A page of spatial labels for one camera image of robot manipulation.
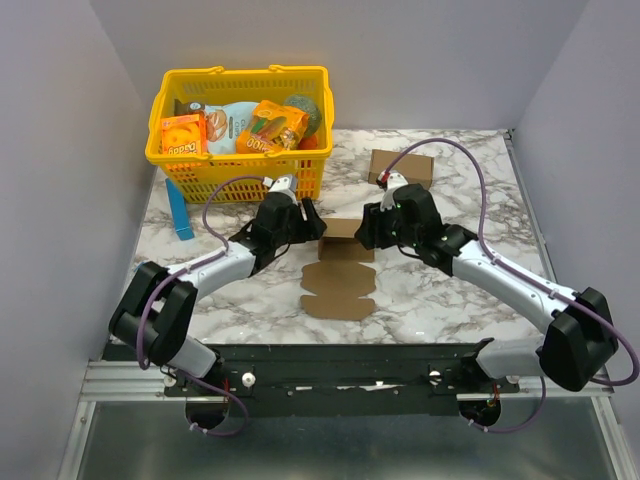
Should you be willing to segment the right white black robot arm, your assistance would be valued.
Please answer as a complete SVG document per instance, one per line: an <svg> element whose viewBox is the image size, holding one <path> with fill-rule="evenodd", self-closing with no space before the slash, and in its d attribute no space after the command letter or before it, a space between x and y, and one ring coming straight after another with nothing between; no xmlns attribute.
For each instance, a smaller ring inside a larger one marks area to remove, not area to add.
<svg viewBox="0 0 640 480"><path fill-rule="evenodd" d="M366 204L355 237L367 250L411 248L424 264L481 288L536 327L537 337L480 341L459 370L471 391L508 376L546 376L577 392L618 350L600 292L578 293L484 250L477 234L443 222L431 194L418 184L390 189L381 201Z"/></svg>

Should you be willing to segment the brown cardboard box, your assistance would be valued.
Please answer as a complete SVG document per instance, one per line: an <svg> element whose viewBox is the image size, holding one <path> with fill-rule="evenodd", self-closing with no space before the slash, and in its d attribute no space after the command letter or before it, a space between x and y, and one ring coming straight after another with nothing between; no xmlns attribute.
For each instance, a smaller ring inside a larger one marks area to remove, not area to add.
<svg viewBox="0 0 640 480"><path fill-rule="evenodd" d="M306 314L316 319L362 321L371 315L375 300L375 253L355 238L357 219L326 218L318 241L317 261L302 268L300 297Z"/></svg>
<svg viewBox="0 0 640 480"><path fill-rule="evenodd" d="M376 184L378 176L399 155L398 152L374 149L371 153L367 182ZM419 154L407 154L391 171L402 174L410 184L420 184L429 190L433 183L434 158Z"/></svg>

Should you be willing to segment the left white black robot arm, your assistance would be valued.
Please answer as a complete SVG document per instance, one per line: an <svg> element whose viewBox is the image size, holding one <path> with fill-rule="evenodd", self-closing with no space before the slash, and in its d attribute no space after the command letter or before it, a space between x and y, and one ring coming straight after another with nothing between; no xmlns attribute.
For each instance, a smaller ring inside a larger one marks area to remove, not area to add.
<svg viewBox="0 0 640 480"><path fill-rule="evenodd" d="M141 265L110 319L109 332L135 351L143 367L180 370L197 393L212 394L221 385L220 357L188 335L195 304L261 272L279 249L318 240L325 230L310 198L295 202L271 192L255 218L210 255L171 268Z"/></svg>

